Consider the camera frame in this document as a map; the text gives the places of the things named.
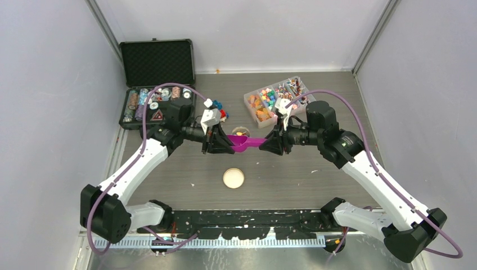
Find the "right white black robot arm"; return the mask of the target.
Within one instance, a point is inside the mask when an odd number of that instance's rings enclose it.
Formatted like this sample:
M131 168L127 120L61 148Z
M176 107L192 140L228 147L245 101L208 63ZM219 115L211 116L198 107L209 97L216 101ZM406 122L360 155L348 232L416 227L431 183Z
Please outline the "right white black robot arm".
M384 213L361 209L341 198L321 208L321 223L329 231L340 226L364 232L379 241L399 260L412 262L436 237L447 215L413 198L368 155L363 141L343 130L335 110L326 101L306 106L307 121L293 125L290 101L280 99L274 110L277 123L259 146L277 155L290 153L294 145L317 146L324 159L357 181L383 208Z

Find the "clear plastic jar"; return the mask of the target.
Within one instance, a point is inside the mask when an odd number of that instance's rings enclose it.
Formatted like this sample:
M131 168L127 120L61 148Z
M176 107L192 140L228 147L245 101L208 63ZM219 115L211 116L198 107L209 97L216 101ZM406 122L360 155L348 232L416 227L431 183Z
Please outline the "clear plastic jar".
M236 127L232 130L232 134L234 136L245 136L245 137L250 137L250 131L246 127Z

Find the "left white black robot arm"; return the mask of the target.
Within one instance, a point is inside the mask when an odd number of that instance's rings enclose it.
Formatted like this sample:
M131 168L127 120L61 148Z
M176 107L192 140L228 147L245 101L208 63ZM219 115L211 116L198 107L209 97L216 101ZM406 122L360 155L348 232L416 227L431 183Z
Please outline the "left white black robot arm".
M169 108L163 121L143 131L138 150L108 179L80 193L80 224L93 235L110 244L121 241L130 230L152 226L160 233L168 232L174 222L169 205L150 200L130 206L131 196L145 178L185 141L202 143L203 152L234 154L233 143L221 127L221 112L213 104L204 110L201 122L191 124L182 119L190 105L176 104Z

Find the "magenta plastic scoop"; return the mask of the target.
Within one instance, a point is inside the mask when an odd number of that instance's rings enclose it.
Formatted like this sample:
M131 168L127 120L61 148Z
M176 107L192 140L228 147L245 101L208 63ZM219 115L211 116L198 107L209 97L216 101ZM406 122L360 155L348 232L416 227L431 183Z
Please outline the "magenta plastic scoop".
M228 135L227 137L232 142L231 148L235 152L245 152L248 148L258 148L266 141L265 138L247 136Z

